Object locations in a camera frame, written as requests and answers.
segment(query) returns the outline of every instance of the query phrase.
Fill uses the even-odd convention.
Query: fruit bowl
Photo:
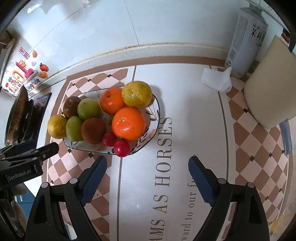
[[[80,94],[78,97],[81,99],[91,98],[97,102],[100,100],[100,95],[103,94],[107,89],[89,91]],[[141,150],[152,138],[156,135],[158,130],[159,122],[160,122],[160,108],[159,103],[155,95],[153,95],[150,104],[140,109],[143,113],[146,120],[146,128],[144,134],[136,141],[129,142],[131,147],[131,152],[129,155],[132,155],[139,150]],[[111,123],[113,116],[106,114],[103,112],[100,117],[104,123],[106,124],[107,131],[112,131]],[[72,142],[67,137],[63,139],[65,145],[71,149],[82,150],[87,152],[99,153],[99,154],[107,154],[107,155],[115,155],[112,147],[107,147],[103,144],[103,142],[99,144],[89,144],[86,141],[80,142]]]

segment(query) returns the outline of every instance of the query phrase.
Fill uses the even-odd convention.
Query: lemon
[[[53,115],[47,123],[48,134],[55,139],[66,137],[67,119],[62,115]]]
[[[152,99],[152,91],[147,83],[132,81],[124,86],[121,96],[128,106],[140,109],[149,105]]]

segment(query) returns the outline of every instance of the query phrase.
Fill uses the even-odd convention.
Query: red fruit
[[[40,63],[40,70],[47,72],[47,71],[49,71],[49,68],[46,64]]]
[[[114,146],[115,142],[117,141],[117,136],[113,132],[107,132],[103,135],[103,143],[106,146]]]
[[[124,140],[117,140],[113,147],[114,153],[119,157],[125,157],[131,152],[129,143]]]

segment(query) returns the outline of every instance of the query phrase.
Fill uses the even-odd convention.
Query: metal bolt
[[[47,188],[47,187],[48,187],[48,183],[42,183],[42,184],[41,184],[41,187],[42,187],[42,188]]]
[[[253,188],[255,185],[253,183],[248,183],[249,188]]]
[[[219,182],[220,184],[225,184],[225,183],[226,183],[226,180],[225,180],[224,178],[219,178],[219,179],[218,179],[218,182]]]
[[[75,184],[77,181],[78,181],[77,178],[72,178],[72,179],[70,180],[70,183],[71,183],[71,184]]]

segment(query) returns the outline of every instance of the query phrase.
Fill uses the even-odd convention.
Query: beige container
[[[272,128],[296,113],[296,57],[279,37],[274,36],[244,94],[252,114],[265,127]]]

